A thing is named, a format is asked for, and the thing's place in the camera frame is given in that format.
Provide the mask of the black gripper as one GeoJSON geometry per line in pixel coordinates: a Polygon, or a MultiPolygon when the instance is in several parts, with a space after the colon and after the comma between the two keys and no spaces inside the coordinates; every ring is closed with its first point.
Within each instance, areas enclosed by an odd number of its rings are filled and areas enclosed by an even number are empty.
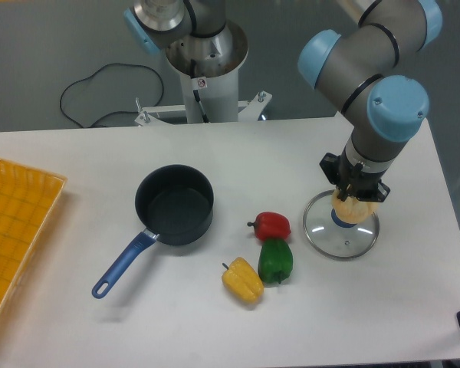
{"type": "Polygon", "coordinates": [[[382,181],[382,172],[366,172],[365,164],[351,164],[345,153],[340,156],[326,153],[320,168],[329,183],[337,188],[336,198],[340,201],[350,196],[361,202],[384,202],[390,194],[390,187],[382,181]]]}

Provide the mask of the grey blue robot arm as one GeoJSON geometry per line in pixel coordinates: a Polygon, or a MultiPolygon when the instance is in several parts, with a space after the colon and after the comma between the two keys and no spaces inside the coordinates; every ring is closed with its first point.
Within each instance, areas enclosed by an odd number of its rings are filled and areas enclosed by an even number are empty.
{"type": "MultiPolygon", "coordinates": [[[[319,32],[297,68],[353,125],[343,152],[320,162],[337,198],[382,202],[389,194],[383,174],[429,112],[422,85],[388,70],[439,35],[442,13],[434,1],[364,1],[359,8],[354,33],[319,32]]],[[[163,52],[179,73],[190,123],[233,122],[242,115],[238,70],[248,44],[227,19],[223,1],[137,1],[123,16],[141,48],[163,52]]]]}

